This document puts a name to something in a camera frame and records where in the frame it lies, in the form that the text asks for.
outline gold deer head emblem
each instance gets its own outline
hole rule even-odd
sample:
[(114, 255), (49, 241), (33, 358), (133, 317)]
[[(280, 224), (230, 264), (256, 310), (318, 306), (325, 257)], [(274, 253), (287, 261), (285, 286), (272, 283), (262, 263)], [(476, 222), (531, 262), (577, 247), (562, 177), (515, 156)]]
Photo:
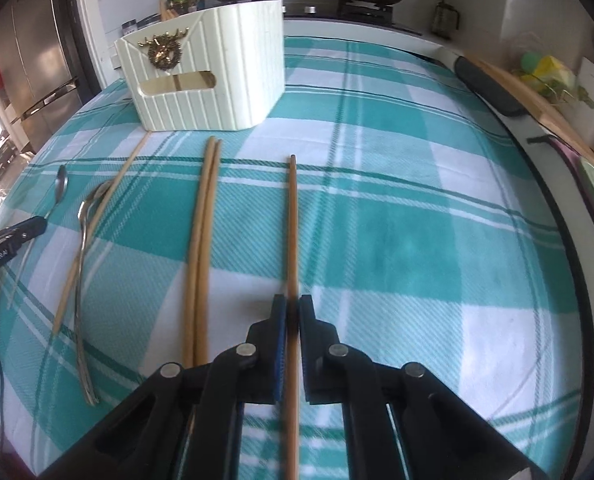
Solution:
[(184, 32), (176, 30), (172, 36), (166, 32), (160, 36), (153, 36), (152, 40), (144, 38), (143, 43), (137, 43), (139, 46), (148, 47), (148, 59), (151, 64), (160, 70), (170, 70), (175, 68), (181, 60), (181, 46), (179, 41), (188, 34), (188, 29)]

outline silver bolt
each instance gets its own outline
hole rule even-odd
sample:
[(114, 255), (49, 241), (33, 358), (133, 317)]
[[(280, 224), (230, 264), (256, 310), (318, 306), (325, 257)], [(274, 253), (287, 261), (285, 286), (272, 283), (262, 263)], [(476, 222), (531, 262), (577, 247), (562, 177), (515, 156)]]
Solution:
[(328, 347), (328, 353), (330, 355), (334, 355), (335, 357), (344, 357), (348, 355), (348, 347), (346, 345), (336, 343)]
[(411, 377), (423, 377), (426, 369), (419, 363), (408, 363), (404, 366), (404, 371)]
[(257, 347), (253, 343), (242, 343), (237, 346), (237, 355), (241, 355), (242, 357), (254, 355), (256, 351)]
[(177, 377), (180, 371), (181, 367), (177, 363), (166, 363), (163, 367), (159, 369), (159, 373), (161, 373), (161, 376), (167, 379)]

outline wooden board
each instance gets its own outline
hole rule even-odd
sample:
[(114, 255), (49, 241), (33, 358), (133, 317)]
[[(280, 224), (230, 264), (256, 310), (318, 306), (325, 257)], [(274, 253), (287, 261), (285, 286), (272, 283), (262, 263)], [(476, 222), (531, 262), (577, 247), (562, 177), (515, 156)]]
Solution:
[(539, 124), (549, 129), (564, 142), (567, 142), (571, 147), (577, 150), (580, 155), (588, 159), (588, 161), (594, 165), (593, 151), (574, 128), (570, 126), (566, 118), (561, 115), (553, 105), (546, 101), (545, 98), (540, 96), (529, 86), (526, 86), (519, 80), (519, 78), (506, 72), (506, 70), (472, 56), (471, 54), (466, 54), (465, 57), (503, 86), (506, 91), (508, 91), (526, 108), (526, 110), (528, 110), (528, 113), (535, 118)]

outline plaid tablecloth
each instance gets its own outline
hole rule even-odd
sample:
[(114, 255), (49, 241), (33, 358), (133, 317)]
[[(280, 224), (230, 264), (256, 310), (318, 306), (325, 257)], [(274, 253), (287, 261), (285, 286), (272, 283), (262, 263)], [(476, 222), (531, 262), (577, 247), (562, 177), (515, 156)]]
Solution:
[[(285, 47), (287, 88), (270, 117), (217, 134), (211, 356), (243, 341), (283, 289), (294, 153), (301, 291), (318, 317), (376, 362), (426, 364), (556, 478), (578, 411), (580, 329), (560, 235), (520, 152), (445, 68), (370, 43), (291, 37)], [(8, 310), (21, 258), (0, 271), (6, 433), (35, 472), (180, 359), (184, 260), (213, 132), (153, 134), (98, 227), (84, 330), (100, 406), (80, 391), (72, 314), (50, 339), (78, 205), (143, 134), (125, 83), (114, 83), (45, 145), (0, 211), (0, 226), (45, 214), (67, 165), (65, 199)], [(277, 478), (278, 411), (246, 414), (239, 476)], [(347, 477), (342, 428), (339, 406), (302, 402), (303, 478)]]

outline chopstick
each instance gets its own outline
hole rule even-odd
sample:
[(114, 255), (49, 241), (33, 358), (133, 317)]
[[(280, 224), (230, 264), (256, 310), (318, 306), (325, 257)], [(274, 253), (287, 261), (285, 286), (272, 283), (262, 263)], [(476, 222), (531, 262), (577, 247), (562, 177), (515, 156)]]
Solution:
[(221, 140), (215, 145), (211, 163), (208, 190), (203, 210), (202, 234), (199, 246), (199, 265), (197, 268), (197, 299), (195, 304), (195, 366), (208, 362), (208, 273), (211, 267), (211, 242), (213, 239), (213, 216), (219, 162), (221, 159)]
[(215, 137), (211, 136), (203, 152), (202, 173), (199, 177), (199, 188), (195, 200), (193, 214), (193, 228), (188, 248), (188, 268), (186, 275), (186, 296), (184, 309), (184, 342), (182, 349), (182, 364), (184, 368), (195, 366), (195, 302), (197, 299), (197, 267), (199, 265), (200, 242), (202, 240), (202, 225), (206, 203), (206, 192), (212, 175), (213, 155), (215, 154)]
[(291, 155), (288, 176), (287, 340), (283, 410), (285, 420), (286, 480), (299, 479), (299, 347), (297, 306), (299, 301), (299, 225), (297, 161)]
[[(130, 154), (130, 156), (126, 159), (121, 170), (119, 170), (119, 173), (117, 173), (115, 178), (113, 179), (113, 184), (111, 184), (110, 188), (104, 195), (104, 198), (102, 199), (102, 201), (100, 203), (100, 206), (98, 207), (97, 211), (93, 215), (92, 220), (90, 221), (90, 224), (88, 225), (88, 240), (86, 243), (86, 247), (89, 247), (90, 244), (92, 243), (93, 234), (95, 234), (95, 228), (97, 227), (98, 223), (100, 223), (101, 217), (104, 214), (104, 209), (106, 209), (108, 202), (110, 202), (110, 199), (113, 197), (113, 193), (115, 193), (115, 190), (117, 189), (117, 187), (119, 187), (119, 184), (120, 184), (122, 178), (124, 177), (124, 174), (130, 167), (130, 165), (133, 163), (133, 160), (135, 160), (135, 157), (141, 151), (144, 144), (146, 143), (146, 140), (148, 140), (148, 137), (151, 134), (152, 134), (152, 132), (150, 130), (148, 130), (144, 134), (144, 136), (142, 137), (142, 140), (140, 140), (139, 143), (137, 144), (137, 146), (135, 146), (135, 149)], [(62, 291), (62, 296), (60, 298), (60, 302), (57, 307), (57, 311), (55, 312), (55, 318), (53, 319), (53, 335), (56, 335), (59, 332), (60, 327), (62, 326), (62, 320), (64, 319), (64, 314), (66, 313), (66, 305), (68, 304), (68, 298), (71, 295), (71, 289), (72, 289), (72, 285), (75, 281), (76, 274), (77, 274), (77, 256), (75, 258), (73, 258), (71, 270), (69, 270), (68, 276), (66, 277), (66, 283), (64, 284), (64, 290)]]

